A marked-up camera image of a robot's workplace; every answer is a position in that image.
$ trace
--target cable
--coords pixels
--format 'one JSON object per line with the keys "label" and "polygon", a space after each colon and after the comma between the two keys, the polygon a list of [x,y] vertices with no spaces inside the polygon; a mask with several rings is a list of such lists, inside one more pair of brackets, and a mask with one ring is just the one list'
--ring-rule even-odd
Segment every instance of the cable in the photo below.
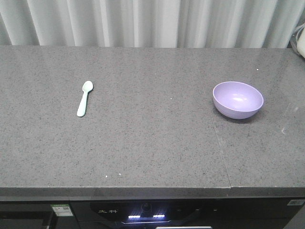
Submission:
{"label": "cable", "polygon": [[291,47],[294,50],[294,52],[296,54],[298,54],[299,56],[301,54],[297,50],[297,42],[298,42],[300,35],[302,34],[302,31],[304,28],[305,28],[305,22],[295,28],[295,30],[293,31],[292,36],[290,38]]}

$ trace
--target spoon bowl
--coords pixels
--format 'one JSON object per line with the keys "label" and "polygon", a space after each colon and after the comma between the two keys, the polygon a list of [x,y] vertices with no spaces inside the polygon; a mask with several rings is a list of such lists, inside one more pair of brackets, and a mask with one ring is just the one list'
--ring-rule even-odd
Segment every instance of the spoon bowl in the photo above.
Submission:
{"label": "spoon bowl", "polygon": [[93,83],[90,80],[86,81],[84,83],[84,85],[82,86],[82,91],[83,92],[88,93],[88,92],[92,91],[92,89],[93,89]]}

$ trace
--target dishwasher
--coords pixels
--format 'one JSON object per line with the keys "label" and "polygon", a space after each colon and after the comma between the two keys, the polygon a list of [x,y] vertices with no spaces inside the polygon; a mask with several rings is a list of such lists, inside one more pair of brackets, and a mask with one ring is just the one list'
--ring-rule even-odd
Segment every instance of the dishwasher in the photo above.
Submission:
{"label": "dishwasher", "polygon": [[80,229],[283,229],[299,198],[74,201]]}

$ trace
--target white spoon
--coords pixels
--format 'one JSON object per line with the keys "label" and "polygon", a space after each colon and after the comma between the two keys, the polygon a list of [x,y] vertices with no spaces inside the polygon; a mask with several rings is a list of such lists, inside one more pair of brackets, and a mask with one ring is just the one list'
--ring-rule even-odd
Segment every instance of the white spoon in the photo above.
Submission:
{"label": "white spoon", "polygon": [[80,106],[78,107],[77,110],[77,116],[78,117],[83,117],[86,113],[86,106],[87,106],[87,96],[88,92],[90,92],[93,89],[93,83],[91,81],[86,81],[84,85],[82,86],[82,91],[84,94],[82,95],[81,98],[81,103]]}

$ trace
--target white curtain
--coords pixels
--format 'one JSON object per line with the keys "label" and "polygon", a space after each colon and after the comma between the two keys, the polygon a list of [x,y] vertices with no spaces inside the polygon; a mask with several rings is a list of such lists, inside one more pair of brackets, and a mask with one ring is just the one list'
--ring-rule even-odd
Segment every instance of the white curtain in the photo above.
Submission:
{"label": "white curtain", "polygon": [[1,45],[285,48],[305,0],[0,0]]}

